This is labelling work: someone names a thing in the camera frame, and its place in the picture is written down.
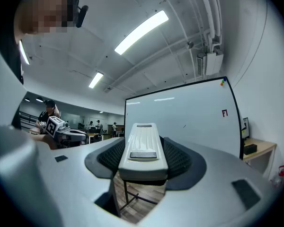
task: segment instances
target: ceiling light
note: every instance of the ceiling light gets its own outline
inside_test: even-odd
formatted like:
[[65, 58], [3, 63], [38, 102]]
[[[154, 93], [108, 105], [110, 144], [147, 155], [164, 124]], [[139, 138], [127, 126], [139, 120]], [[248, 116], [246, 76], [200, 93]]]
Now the ceiling light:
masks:
[[40, 103], [43, 103], [43, 99], [42, 99], [40, 96], [37, 97], [36, 100], [37, 100], [38, 102], [40, 102]]
[[91, 81], [89, 87], [94, 88], [94, 86], [99, 82], [99, 80], [103, 77], [103, 74], [100, 72], [97, 72], [93, 80]]
[[163, 98], [163, 99], [155, 99], [154, 101], [157, 102], [157, 101], [165, 101], [165, 100], [172, 100], [172, 99], [175, 99], [175, 98], [169, 97], [169, 98]]
[[29, 61], [27, 59], [27, 55], [25, 54], [25, 51], [24, 51], [23, 44], [22, 44], [21, 40], [19, 41], [19, 47], [20, 47], [20, 51], [21, 51], [21, 54], [23, 56], [23, 59], [25, 60], [26, 64], [29, 65]]
[[140, 102], [137, 103], [126, 103], [126, 105], [131, 105], [131, 104], [139, 104]]
[[129, 47], [131, 47], [142, 36], [150, 32], [155, 27], [167, 21], [167, 17], [164, 11], [160, 11], [154, 16], [150, 17], [142, 24], [140, 24], [134, 31], [132, 31], [118, 46], [115, 48], [115, 52], [122, 55]]

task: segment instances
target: monitor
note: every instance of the monitor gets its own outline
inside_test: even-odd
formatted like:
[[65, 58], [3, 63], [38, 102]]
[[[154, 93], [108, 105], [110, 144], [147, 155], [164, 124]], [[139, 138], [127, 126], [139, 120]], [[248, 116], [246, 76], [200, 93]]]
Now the monitor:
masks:
[[244, 125], [242, 126], [242, 139], [249, 137], [249, 123], [248, 118], [243, 119]]

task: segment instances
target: metal frame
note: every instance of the metal frame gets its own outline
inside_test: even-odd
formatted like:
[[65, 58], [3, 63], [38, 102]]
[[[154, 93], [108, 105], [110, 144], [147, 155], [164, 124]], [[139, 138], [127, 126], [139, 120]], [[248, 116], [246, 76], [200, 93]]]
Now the metal frame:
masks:
[[[139, 193], [133, 194], [132, 192], [128, 191], [128, 190], [127, 190], [127, 186], [126, 186], [126, 181], [123, 180], [123, 182], [124, 182], [124, 193], [125, 193], [125, 198], [126, 198], [126, 204], [123, 205], [123, 206], [120, 208], [120, 211], [121, 211], [122, 209], [124, 209], [127, 205], [129, 205], [134, 199], [141, 199], [141, 200], [143, 200], [143, 201], [146, 201], [146, 202], [149, 202], [149, 203], [152, 203], [152, 204], [158, 204], [157, 202], [154, 202], [154, 201], [145, 199], [145, 198], [143, 198], [143, 197], [140, 197], [140, 196], [139, 196]], [[128, 194], [132, 195], [133, 198], [130, 199], [130, 200], [128, 200]]]

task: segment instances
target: ceiling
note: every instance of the ceiling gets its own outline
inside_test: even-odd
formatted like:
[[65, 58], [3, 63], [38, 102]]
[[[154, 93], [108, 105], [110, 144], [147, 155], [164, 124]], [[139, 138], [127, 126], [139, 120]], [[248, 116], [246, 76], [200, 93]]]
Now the ceiling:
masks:
[[[26, 35], [24, 86], [53, 99], [120, 114], [126, 98], [195, 80], [196, 55], [209, 28], [203, 0], [80, 0], [89, 10], [81, 28], [64, 33]], [[124, 54], [114, 49], [147, 18], [165, 11], [169, 20], [153, 29]], [[193, 42], [192, 56], [186, 48]], [[103, 78], [91, 89], [96, 72]], [[69, 100], [74, 95], [76, 100]], [[115, 105], [111, 108], [95, 101]]]

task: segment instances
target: table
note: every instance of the table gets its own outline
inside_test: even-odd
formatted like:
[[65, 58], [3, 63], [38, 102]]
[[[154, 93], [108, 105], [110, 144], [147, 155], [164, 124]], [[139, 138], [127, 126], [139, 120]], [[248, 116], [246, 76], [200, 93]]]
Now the table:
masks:
[[89, 136], [89, 140], [88, 140], [87, 143], [90, 144], [90, 139], [94, 138], [94, 136], [97, 135], [97, 134], [98, 133], [87, 133], [87, 135]]
[[271, 151], [271, 155], [270, 155], [270, 158], [269, 158], [269, 161], [268, 161], [267, 168], [266, 168], [265, 172], [263, 173], [263, 176], [268, 179], [271, 168], [272, 168], [274, 156], [275, 156], [276, 143], [267, 142], [267, 141], [263, 141], [263, 140], [256, 140], [256, 139], [252, 139], [252, 138], [245, 140], [245, 146], [248, 146], [248, 145], [251, 145], [251, 144], [257, 145], [257, 151], [255, 153], [251, 153], [249, 155], [244, 154], [243, 155], [243, 161], [250, 161], [254, 158], [257, 158], [257, 157]]
[[39, 129], [38, 128], [29, 129], [29, 133], [30, 134], [39, 134]]

